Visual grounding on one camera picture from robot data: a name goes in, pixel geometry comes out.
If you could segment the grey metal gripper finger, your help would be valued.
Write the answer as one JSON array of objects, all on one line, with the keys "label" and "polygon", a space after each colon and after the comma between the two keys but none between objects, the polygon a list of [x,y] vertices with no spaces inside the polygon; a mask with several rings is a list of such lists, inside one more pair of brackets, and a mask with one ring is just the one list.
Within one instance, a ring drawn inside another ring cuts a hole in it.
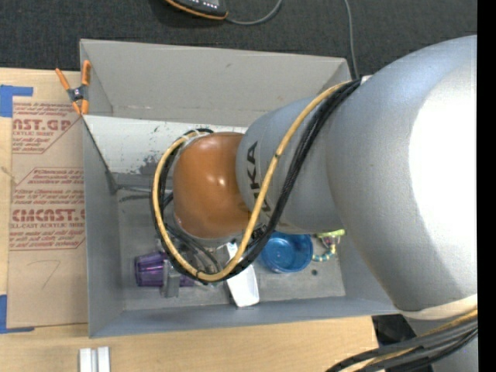
[{"label": "grey metal gripper finger", "polygon": [[174,268],[169,260],[163,262],[163,283],[160,294],[163,298],[176,298],[179,296],[181,274]]}]

